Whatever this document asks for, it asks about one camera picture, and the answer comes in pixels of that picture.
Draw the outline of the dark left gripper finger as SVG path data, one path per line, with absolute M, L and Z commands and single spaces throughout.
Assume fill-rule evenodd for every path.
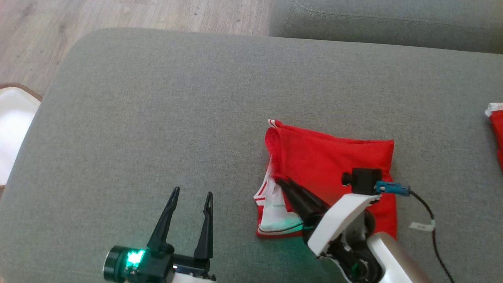
M 203 208 L 204 222 L 198 245 L 194 251 L 197 260 L 209 260 L 213 257 L 213 194 L 208 192 Z
M 158 223 L 153 230 L 151 238 L 147 243 L 147 248 L 152 254 L 165 255 L 174 253 L 174 247 L 171 244 L 167 243 L 166 240 L 169 232 L 169 227 L 171 225 L 171 218 L 175 209 L 177 208 L 179 193 L 179 187 L 175 187 L 171 192 L 169 200 L 165 205 Z

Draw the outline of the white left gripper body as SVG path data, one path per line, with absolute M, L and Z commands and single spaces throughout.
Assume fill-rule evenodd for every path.
M 212 255 L 196 258 L 174 254 L 173 273 L 167 283 L 217 283 L 216 275 L 209 274 Z

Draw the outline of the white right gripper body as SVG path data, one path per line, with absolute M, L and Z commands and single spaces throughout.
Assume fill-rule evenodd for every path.
M 356 218 L 371 205 L 379 201 L 379 195 L 358 195 L 349 193 L 341 197 L 325 215 L 311 234 L 307 246 L 315 256 L 327 251 L 329 242 L 336 239 Z

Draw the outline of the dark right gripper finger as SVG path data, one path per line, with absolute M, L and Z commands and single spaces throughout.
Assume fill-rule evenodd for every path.
M 281 188 L 292 210 L 301 219 L 321 219 L 328 210 L 320 198 L 292 179 L 281 179 Z
M 293 211 L 302 219 L 304 228 L 316 227 L 316 199 L 293 180 L 277 180 Z

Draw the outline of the red shirt with white sleeves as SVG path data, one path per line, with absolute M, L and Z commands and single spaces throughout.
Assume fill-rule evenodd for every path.
M 382 179 L 390 175 L 393 140 L 354 140 L 268 121 L 264 137 L 269 152 L 264 181 L 254 195 L 257 204 L 256 235 L 264 238 L 301 236 L 302 220 L 293 211 L 277 179 L 292 179 L 332 206 L 351 192 L 342 174 L 353 168 L 379 168 Z

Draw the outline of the red shorts with white stripes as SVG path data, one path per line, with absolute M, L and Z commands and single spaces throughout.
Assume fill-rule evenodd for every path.
M 489 118 L 497 141 L 497 158 L 503 172 L 503 103 L 489 103 L 485 110 Z

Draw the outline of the large grey sofa seat cushion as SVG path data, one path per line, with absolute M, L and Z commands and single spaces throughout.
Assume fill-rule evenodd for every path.
M 503 55 L 385 44 L 114 28 L 68 52 L 0 199 L 7 283 L 106 283 L 172 190 L 168 240 L 192 255 L 214 195 L 219 283 L 339 283 L 299 238 L 259 239 L 268 119 L 395 140 L 391 175 L 431 207 L 456 283 L 503 283 L 503 173 L 484 112 Z

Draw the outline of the white basket with brown rim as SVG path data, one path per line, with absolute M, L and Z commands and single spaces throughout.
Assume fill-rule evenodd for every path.
M 0 84 L 0 194 L 42 97 L 19 83 Z

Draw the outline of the small grey sofa cushion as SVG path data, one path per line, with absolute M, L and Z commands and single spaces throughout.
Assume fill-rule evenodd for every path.
M 503 54 L 503 0 L 273 0 L 269 35 Z

